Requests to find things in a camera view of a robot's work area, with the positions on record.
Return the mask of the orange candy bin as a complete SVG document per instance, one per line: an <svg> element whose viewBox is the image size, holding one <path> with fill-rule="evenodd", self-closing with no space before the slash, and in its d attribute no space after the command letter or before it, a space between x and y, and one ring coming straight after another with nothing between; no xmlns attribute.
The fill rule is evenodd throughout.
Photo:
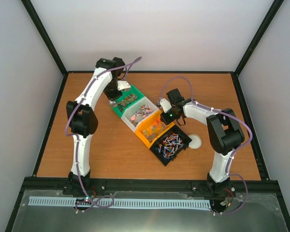
<svg viewBox="0 0 290 232"><path fill-rule="evenodd" d="M160 120L161 113L162 111L158 110L152 115L146 117L144 121L139 123L139 126L135 131L135 135L145 144L147 148L150 148L158 138L160 138L175 125L173 122L168 125L164 124Z"/></svg>

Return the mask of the black candy bin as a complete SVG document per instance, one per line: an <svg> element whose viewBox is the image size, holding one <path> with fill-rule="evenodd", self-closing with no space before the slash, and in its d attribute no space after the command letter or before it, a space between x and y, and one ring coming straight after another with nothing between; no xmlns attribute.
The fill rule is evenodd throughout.
<svg viewBox="0 0 290 232"><path fill-rule="evenodd" d="M175 125L153 143L150 151L164 166L167 166L182 150L187 149L191 142L192 139Z"/></svg>

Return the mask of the metal scoop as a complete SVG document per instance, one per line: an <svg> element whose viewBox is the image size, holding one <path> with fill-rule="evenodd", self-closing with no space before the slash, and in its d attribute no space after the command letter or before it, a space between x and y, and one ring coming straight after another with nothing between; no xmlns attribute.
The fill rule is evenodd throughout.
<svg viewBox="0 0 290 232"><path fill-rule="evenodd" d="M117 107L117 103L115 101L110 101L109 103L111 107L113 108Z"/></svg>

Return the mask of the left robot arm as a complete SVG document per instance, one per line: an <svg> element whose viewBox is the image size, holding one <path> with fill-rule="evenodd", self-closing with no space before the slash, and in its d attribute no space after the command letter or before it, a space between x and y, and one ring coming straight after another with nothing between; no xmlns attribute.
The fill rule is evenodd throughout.
<svg viewBox="0 0 290 232"><path fill-rule="evenodd" d="M121 58L99 59L86 88L79 97L66 104L68 122L65 133L73 137L74 143L73 164L68 179L74 182L73 187L79 194L87 194L91 189L89 154L91 139L98 127L95 106L101 94L113 102L122 96L122 91L130 88L129 84L119 86L118 77L124 68L125 62Z"/></svg>

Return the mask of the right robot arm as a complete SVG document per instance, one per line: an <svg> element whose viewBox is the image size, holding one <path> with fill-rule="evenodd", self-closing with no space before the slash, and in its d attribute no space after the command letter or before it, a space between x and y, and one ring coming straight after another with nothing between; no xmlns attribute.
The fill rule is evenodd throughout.
<svg viewBox="0 0 290 232"><path fill-rule="evenodd" d="M167 98L158 100L158 106L163 110L160 114L163 123L168 125L179 118L192 118L207 126L209 141L215 154L206 185L209 194L220 194L229 184L234 152L245 140L240 122L232 109L218 110L194 99L186 100L177 88L169 91Z"/></svg>

